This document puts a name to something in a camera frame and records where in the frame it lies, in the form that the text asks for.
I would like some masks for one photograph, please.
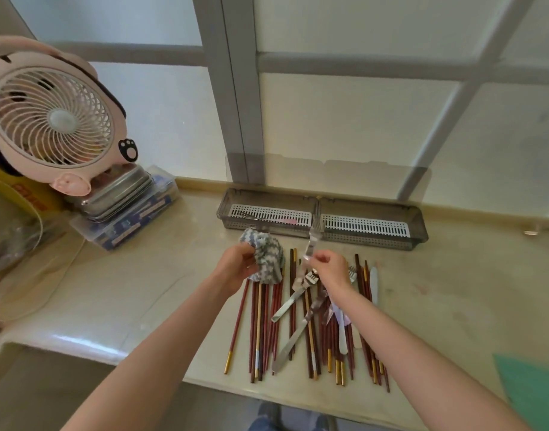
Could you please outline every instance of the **paw print decoration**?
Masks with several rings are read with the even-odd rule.
[[[119,141],[119,151],[127,162],[134,163],[139,158],[139,150],[133,139],[124,139]]]

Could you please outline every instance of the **beige countertop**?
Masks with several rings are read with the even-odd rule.
[[[220,194],[183,191],[160,218],[117,251],[85,244],[43,307],[2,331],[0,347],[17,342],[116,364],[158,326],[211,271],[241,231],[216,218]],[[504,397],[492,355],[507,353],[549,364],[549,233],[524,236],[513,226],[425,217],[429,241],[412,252],[322,242],[379,267],[381,308]],[[279,237],[288,250],[305,239]],[[45,251],[76,251],[67,236]],[[36,290],[53,290],[65,266],[42,270]],[[288,293],[288,276],[285,293]],[[335,385],[323,372],[307,376],[306,347],[275,377],[251,384],[249,313],[241,322],[229,375],[223,375],[241,291],[231,298],[195,356],[185,381],[273,400],[361,422],[423,430],[422,421],[391,379],[375,386],[356,351],[355,381]],[[279,348],[287,339],[281,321]]]

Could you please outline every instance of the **white drainer rack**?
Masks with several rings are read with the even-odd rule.
[[[358,233],[383,234],[385,236],[410,237],[406,222],[382,219],[353,218],[350,216],[322,214],[325,230],[356,231]]]
[[[256,219],[278,224],[288,224],[289,219],[294,219],[299,226],[310,227],[312,225],[312,213],[299,210],[276,209],[275,207],[248,206],[246,204],[233,204],[228,215],[233,218],[244,218],[252,215]]]

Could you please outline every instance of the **person's right hand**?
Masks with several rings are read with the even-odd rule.
[[[328,249],[315,251],[310,259],[311,267],[318,271],[318,275],[328,291],[332,301],[340,305],[343,292],[353,290],[350,284],[348,262],[340,254]]]

